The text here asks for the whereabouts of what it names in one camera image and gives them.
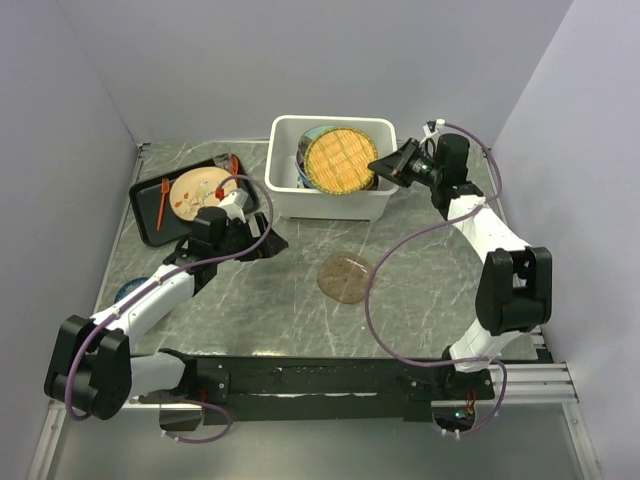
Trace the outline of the yellow woven bamboo plate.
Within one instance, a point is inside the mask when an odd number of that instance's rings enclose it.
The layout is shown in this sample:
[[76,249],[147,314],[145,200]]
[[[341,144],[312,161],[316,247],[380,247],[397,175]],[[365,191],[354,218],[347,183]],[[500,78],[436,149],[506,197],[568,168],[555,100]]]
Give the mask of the yellow woven bamboo plate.
[[303,167],[311,185],[322,193],[347,195],[370,188],[369,164],[378,159],[373,140],[351,127],[322,128],[304,149]]

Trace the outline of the clear brown glass plate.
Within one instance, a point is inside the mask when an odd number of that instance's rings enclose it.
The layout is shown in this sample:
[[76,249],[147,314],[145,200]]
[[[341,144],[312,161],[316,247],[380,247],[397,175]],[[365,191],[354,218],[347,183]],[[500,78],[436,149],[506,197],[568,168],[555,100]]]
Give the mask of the clear brown glass plate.
[[343,304],[356,304],[365,297],[372,271],[373,265],[365,258],[336,252],[321,265],[317,284],[326,296]]

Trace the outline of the purple plastic plate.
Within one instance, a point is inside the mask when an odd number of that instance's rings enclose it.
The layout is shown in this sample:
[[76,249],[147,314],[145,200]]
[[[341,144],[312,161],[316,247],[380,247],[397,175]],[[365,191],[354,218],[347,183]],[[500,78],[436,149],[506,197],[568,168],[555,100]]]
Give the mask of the purple plastic plate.
[[296,170],[298,172],[299,180],[304,188],[309,188],[308,179],[304,172],[304,157],[301,155],[300,151],[296,152]]

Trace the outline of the light green saucer plate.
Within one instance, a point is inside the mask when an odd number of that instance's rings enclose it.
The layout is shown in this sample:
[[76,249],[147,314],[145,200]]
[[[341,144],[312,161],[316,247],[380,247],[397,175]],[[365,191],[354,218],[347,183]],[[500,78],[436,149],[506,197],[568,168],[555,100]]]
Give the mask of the light green saucer plate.
[[304,159],[306,155],[306,151],[311,145],[311,143],[324,132],[331,130],[332,126],[317,126],[312,129],[307,130],[303,133],[298,141],[297,147],[297,163],[302,166],[304,164]]

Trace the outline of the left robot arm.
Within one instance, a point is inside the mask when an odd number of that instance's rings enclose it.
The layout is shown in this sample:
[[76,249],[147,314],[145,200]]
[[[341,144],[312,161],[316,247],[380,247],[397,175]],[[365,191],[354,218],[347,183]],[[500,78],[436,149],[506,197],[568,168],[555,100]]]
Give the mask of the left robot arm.
[[288,243],[272,228],[272,212],[250,219],[229,207],[206,207],[158,269],[111,307],[89,318],[72,315],[61,325],[44,391],[65,405],[69,416],[112,418],[135,396],[165,391],[184,402],[199,394],[197,361],[163,349],[136,357],[133,347],[162,318],[197,295],[219,264],[267,259]]

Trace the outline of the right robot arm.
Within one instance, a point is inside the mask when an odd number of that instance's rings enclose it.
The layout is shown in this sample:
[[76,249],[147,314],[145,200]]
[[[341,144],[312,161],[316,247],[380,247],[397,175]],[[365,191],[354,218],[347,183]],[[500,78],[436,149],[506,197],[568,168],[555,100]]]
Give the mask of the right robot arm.
[[424,142],[409,139],[368,166],[397,186],[428,187],[441,224],[455,227],[482,262],[475,319],[440,362],[446,368],[437,384],[449,398],[463,396],[472,387],[471,373],[485,369],[521,334],[547,323],[552,309],[551,252],[513,233],[490,207],[489,197],[468,179],[474,139],[458,128]]

